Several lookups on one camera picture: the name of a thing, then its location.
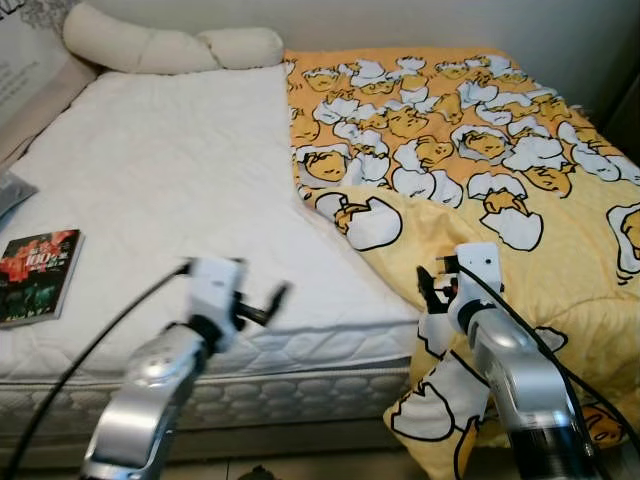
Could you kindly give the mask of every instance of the book cover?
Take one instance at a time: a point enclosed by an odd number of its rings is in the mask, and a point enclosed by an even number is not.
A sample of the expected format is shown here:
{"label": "book cover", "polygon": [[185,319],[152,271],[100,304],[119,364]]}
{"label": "book cover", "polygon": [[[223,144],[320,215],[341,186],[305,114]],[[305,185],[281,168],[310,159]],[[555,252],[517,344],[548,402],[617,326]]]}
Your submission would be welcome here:
{"label": "book cover", "polygon": [[82,244],[80,230],[11,240],[0,259],[0,327],[58,318]]}

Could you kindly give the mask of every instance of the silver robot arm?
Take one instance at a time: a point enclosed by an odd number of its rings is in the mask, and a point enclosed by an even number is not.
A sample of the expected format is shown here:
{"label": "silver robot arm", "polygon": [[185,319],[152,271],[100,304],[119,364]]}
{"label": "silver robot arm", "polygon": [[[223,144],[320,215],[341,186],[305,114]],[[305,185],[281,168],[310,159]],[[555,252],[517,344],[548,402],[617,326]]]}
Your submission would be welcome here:
{"label": "silver robot arm", "polygon": [[420,290],[429,312],[446,311],[453,328],[467,335],[475,366],[493,393],[521,477],[600,478],[583,448],[575,412],[556,366],[539,351],[525,329],[460,271],[460,266],[466,267],[501,292],[497,246],[462,244],[455,253],[442,259],[445,273],[457,273],[452,285],[443,289],[449,297],[448,305],[438,305],[433,279],[421,268]]}
{"label": "silver robot arm", "polygon": [[287,289],[282,285],[263,311],[241,303],[242,262],[197,259],[189,273],[188,322],[169,325],[133,354],[98,421],[81,479],[158,479],[176,420],[207,359],[231,346],[245,320],[265,325]]}

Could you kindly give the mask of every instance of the cartoon print blanket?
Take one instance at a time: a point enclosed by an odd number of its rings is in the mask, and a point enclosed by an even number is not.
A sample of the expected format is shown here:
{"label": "cartoon print blanket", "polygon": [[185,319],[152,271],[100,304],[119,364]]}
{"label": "cartoon print blanket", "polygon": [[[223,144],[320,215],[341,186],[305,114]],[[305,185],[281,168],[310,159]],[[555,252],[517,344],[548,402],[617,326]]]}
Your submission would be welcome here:
{"label": "cartoon print blanket", "polygon": [[[640,169],[500,51],[288,52],[286,68],[305,204],[423,309],[417,266],[437,287],[436,257],[495,242],[507,301],[640,426]],[[421,319],[413,388],[385,422],[433,479],[506,446],[472,365],[446,315]],[[594,440],[620,442],[580,393]]]}

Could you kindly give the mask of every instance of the mattress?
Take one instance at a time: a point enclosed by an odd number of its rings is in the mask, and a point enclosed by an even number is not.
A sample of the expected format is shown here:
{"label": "mattress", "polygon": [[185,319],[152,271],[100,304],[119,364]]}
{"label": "mattress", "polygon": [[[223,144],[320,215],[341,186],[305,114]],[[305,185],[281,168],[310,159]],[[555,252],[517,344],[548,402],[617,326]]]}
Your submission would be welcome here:
{"label": "mattress", "polygon": [[[280,281],[293,285],[269,329],[249,327],[209,374],[357,367],[410,354],[416,311],[296,199],[285,85],[282,66],[107,73],[53,122],[12,169],[40,192],[0,243],[69,227],[86,241],[61,318],[0,335],[2,381],[51,380],[139,292],[195,256],[245,258],[252,305]],[[79,378],[117,379],[137,346],[185,318],[186,289],[178,279],[145,302]]]}

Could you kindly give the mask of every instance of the white pillow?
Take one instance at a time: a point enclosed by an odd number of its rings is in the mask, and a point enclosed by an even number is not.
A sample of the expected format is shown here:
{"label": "white pillow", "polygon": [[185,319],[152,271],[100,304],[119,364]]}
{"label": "white pillow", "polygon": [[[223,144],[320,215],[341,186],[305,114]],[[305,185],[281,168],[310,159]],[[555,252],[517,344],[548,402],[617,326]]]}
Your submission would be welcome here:
{"label": "white pillow", "polygon": [[234,70],[277,65],[284,54],[282,39],[269,28],[207,30],[197,38],[224,68]]}
{"label": "white pillow", "polygon": [[220,68],[207,46],[184,32],[121,22],[86,3],[67,16],[63,39],[76,55],[129,73],[184,73]]}
{"label": "white pillow", "polygon": [[122,22],[86,3],[76,5],[63,37],[78,56],[129,73],[176,74],[276,65],[282,40],[268,28],[209,30],[193,37]]}

